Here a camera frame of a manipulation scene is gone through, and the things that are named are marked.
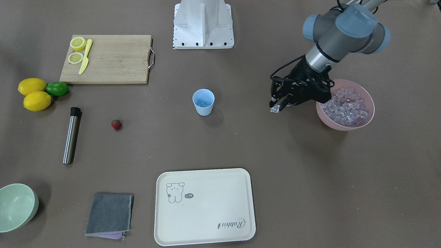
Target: cup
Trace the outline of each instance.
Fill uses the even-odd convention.
[[[210,90],[200,89],[193,94],[194,107],[198,114],[207,116],[211,113],[214,104],[214,94]]]

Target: cartoon bear drawing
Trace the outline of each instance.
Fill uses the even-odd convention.
[[[184,192],[185,183],[166,184],[169,203],[180,203],[182,201],[182,192]]]

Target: white tray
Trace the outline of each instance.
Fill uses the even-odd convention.
[[[255,233],[246,170],[177,171],[158,177],[154,236],[159,245],[243,241]]]

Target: plastic knife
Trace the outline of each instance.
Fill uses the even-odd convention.
[[[81,63],[81,68],[80,68],[80,71],[78,72],[78,74],[80,74],[80,75],[84,72],[87,65],[89,64],[89,59],[87,57],[89,55],[90,48],[92,47],[92,43],[93,43],[93,41],[91,39],[88,39],[86,41],[86,50],[84,51],[83,62]]]

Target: green lime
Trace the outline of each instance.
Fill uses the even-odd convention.
[[[64,96],[69,91],[67,84],[63,82],[53,82],[48,84],[46,91],[52,96]]]

